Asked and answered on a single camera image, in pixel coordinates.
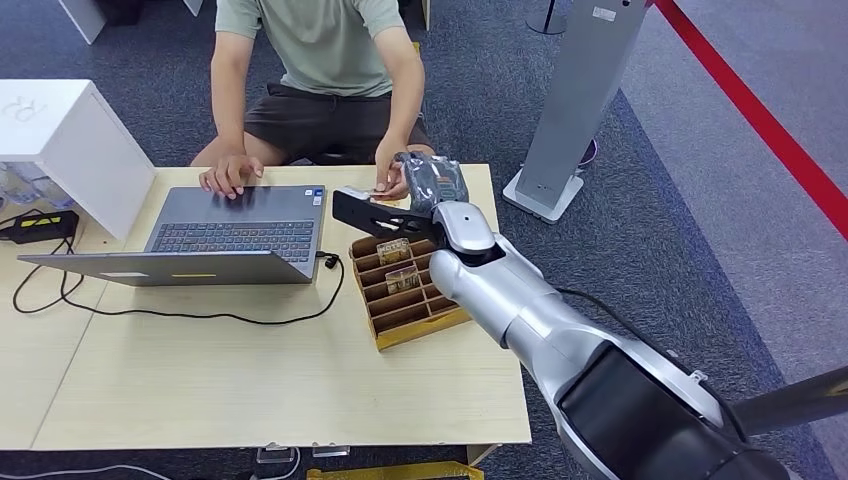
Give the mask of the person's left hand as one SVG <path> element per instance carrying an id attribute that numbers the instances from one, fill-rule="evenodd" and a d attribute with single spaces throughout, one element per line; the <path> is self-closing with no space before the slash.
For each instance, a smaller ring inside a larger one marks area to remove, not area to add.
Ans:
<path id="1" fill-rule="evenodd" d="M 376 180 L 371 196 L 381 200 L 400 200 L 407 196 L 408 186 L 401 164 L 394 159 L 407 148 L 394 140 L 383 139 L 375 152 Z"/>

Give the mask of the person's right hand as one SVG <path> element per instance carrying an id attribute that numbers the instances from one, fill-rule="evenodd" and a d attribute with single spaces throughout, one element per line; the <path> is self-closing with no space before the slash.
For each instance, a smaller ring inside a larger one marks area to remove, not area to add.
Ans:
<path id="1" fill-rule="evenodd" d="M 207 192 L 234 200 L 245 193 L 248 177 L 262 177 L 264 165 L 246 154 L 218 154 L 208 161 L 199 174 L 200 187 Z"/>

